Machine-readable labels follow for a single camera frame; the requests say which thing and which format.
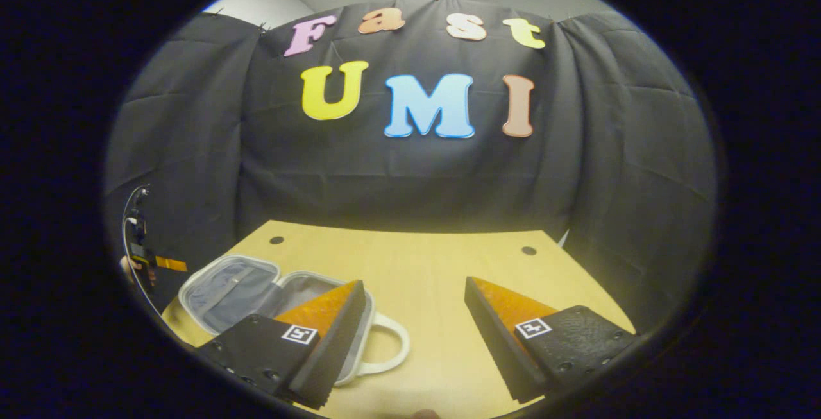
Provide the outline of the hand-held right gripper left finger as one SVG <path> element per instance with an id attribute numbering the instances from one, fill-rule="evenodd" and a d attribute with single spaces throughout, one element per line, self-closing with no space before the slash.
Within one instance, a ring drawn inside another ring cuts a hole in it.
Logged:
<path id="1" fill-rule="evenodd" d="M 250 314 L 196 354 L 261 395 L 319 409 L 337 382 L 364 312 L 364 284 L 353 280 L 279 316 Z"/>

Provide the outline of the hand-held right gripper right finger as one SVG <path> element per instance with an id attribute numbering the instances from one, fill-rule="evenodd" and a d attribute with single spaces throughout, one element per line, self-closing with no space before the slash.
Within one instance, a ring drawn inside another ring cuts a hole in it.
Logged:
<path id="1" fill-rule="evenodd" d="M 464 302 L 517 402 L 577 389 L 637 338 L 587 306 L 557 310 L 478 277 L 466 278 Z"/>

